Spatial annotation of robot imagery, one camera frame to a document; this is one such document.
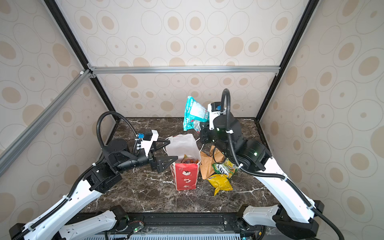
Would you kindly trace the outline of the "red white paper gift bag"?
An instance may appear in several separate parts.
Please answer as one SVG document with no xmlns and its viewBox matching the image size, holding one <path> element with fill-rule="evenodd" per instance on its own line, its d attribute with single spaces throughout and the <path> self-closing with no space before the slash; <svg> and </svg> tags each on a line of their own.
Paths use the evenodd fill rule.
<svg viewBox="0 0 384 240">
<path fill-rule="evenodd" d="M 178 191 L 195 190 L 201 164 L 201 150 L 193 134 L 177 135 L 168 138 L 171 143 L 165 147 L 168 156 L 178 156 L 178 160 L 171 164 L 171 173 Z M 184 155 L 198 159 L 198 164 L 181 164 Z"/>
</svg>

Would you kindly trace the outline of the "teal white snack packet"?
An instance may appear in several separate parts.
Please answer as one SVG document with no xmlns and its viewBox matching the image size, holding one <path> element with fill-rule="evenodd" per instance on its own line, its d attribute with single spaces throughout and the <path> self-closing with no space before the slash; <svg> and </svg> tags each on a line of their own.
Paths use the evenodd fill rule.
<svg viewBox="0 0 384 240">
<path fill-rule="evenodd" d="M 183 130 L 188 131 L 194 129 L 196 132 L 200 132 L 200 123 L 206 123 L 208 121 L 209 112 L 207 109 L 198 103 L 193 97 L 188 96 L 185 105 Z"/>
</svg>

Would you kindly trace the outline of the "brown snack packet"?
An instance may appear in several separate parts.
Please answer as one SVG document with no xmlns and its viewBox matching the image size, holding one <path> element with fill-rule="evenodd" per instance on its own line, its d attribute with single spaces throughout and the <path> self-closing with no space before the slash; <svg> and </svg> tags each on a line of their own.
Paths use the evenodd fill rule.
<svg viewBox="0 0 384 240">
<path fill-rule="evenodd" d="M 214 150 L 214 146 L 211 146 L 210 152 L 208 154 L 203 151 L 200 152 L 201 155 L 201 164 L 200 164 L 200 173 L 203 180 L 209 178 L 212 174 L 215 173 L 213 164 L 222 163 L 225 161 L 225 156 L 218 149 Z"/>
</svg>

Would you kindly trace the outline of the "green snack packet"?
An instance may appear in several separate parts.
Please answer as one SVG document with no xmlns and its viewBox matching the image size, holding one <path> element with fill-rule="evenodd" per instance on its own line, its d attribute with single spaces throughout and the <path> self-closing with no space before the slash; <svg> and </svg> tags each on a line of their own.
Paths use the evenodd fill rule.
<svg viewBox="0 0 384 240">
<path fill-rule="evenodd" d="M 220 164 L 214 163 L 212 166 L 216 174 L 226 175 L 228 179 L 230 179 L 238 171 L 238 167 L 229 159 L 226 159 Z"/>
</svg>

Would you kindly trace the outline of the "yellow snack packet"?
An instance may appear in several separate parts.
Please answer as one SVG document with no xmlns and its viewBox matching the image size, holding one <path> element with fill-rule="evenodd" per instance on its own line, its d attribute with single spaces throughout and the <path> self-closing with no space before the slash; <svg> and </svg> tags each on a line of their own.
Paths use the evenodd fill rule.
<svg viewBox="0 0 384 240">
<path fill-rule="evenodd" d="M 207 178 L 209 183 L 215 188 L 214 195 L 216 196 L 220 191 L 232 191 L 233 187 L 229 182 L 227 175 L 215 174 Z"/>
</svg>

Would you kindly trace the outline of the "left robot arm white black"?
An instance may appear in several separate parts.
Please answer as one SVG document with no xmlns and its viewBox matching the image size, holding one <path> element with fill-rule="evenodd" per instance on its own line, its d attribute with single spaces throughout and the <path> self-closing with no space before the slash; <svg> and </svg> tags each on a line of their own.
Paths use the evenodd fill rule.
<svg viewBox="0 0 384 240">
<path fill-rule="evenodd" d="M 51 239 L 81 239 L 98 232 L 116 230 L 125 231 L 131 222 L 129 216 L 120 206 L 83 223 L 80 227 L 66 226 L 66 223 L 79 213 L 86 205 L 109 191 L 122 180 L 124 171 L 140 166 L 151 165 L 152 169 L 162 173 L 174 163 L 178 156 L 155 157 L 155 151 L 170 144 L 168 140 L 149 143 L 149 152 L 140 149 L 136 154 L 128 149 L 128 143 L 123 139 L 114 139 L 102 148 L 104 159 L 92 164 L 82 173 L 73 184 L 67 195 L 54 204 L 45 213 L 26 223 L 17 223 L 9 230 L 13 240 L 51 240 Z"/>
</svg>

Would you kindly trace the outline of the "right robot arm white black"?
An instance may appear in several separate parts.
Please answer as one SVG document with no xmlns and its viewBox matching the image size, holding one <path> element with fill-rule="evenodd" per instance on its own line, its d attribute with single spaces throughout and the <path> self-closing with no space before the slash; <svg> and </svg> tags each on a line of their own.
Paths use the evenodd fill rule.
<svg viewBox="0 0 384 240">
<path fill-rule="evenodd" d="M 237 119 L 219 115 L 209 122 L 200 123 L 200 128 L 203 143 L 213 144 L 240 171 L 255 177 L 279 201 L 271 207 L 241 207 L 242 224 L 275 227 L 294 240 L 316 237 L 319 224 L 315 218 L 323 218 L 324 204 L 307 197 L 262 143 L 246 139 Z"/>
</svg>

